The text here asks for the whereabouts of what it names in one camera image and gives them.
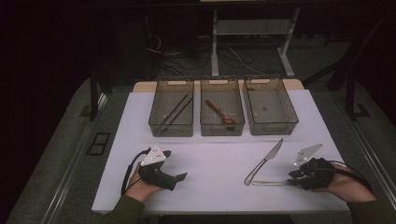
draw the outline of red spoon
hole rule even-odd
[[[221,117],[221,121],[223,124],[235,124],[235,120],[221,113],[221,111],[217,109],[209,100],[205,100],[205,104],[207,104],[212,110],[214,110]]]

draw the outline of table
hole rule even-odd
[[[130,93],[111,152],[92,206],[95,212],[113,209],[120,197],[126,169],[134,156],[158,144],[171,150],[163,172],[187,172],[175,189],[162,190],[146,202],[146,215],[166,214],[293,214],[348,211],[344,202],[327,193],[312,193],[292,186],[246,186],[244,180],[268,151],[284,138],[276,157],[268,161],[254,180],[285,181],[297,150],[325,143],[316,158],[342,161],[309,91],[301,82],[285,80],[299,118],[291,135],[252,136],[248,123],[242,136],[202,137],[199,125],[199,83],[195,83],[193,137],[153,137],[149,112],[155,82],[137,83]]]

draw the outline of knife blade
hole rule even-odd
[[[265,158],[250,172],[250,174],[247,176],[247,178],[245,179],[245,185],[249,186],[251,181],[253,180],[253,177],[255,174],[257,174],[257,172],[260,170],[260,168],[262,168],[262,166],[269,160],[273,159],[277,152],[279,151],[280,147],[282,146],[283,143],[283,138],[279,140],[278,143],[276,143],[276,145],[273,147],[273,149],[271,149],[270,152],[268,152],[268,154],[265,156]]]

